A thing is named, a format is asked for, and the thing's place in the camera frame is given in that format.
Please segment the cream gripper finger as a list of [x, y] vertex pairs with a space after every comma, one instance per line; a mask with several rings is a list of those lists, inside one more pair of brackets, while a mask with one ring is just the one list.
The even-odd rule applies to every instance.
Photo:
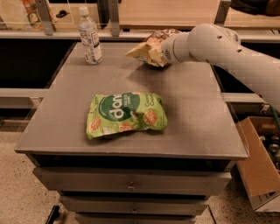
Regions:
[[160, 48], [153, 48], [150, 50], [150, 60], [156, 67], [164, 67], [166, 61]]

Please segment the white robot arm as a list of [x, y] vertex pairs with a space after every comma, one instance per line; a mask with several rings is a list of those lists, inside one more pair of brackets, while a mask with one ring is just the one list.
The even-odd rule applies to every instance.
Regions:
[[164, 40], [159, 55], [169, 64], [198, 61], [220, 67], [280, 111], [280, 59], [241, 45], [235, 31], [199, 24]]

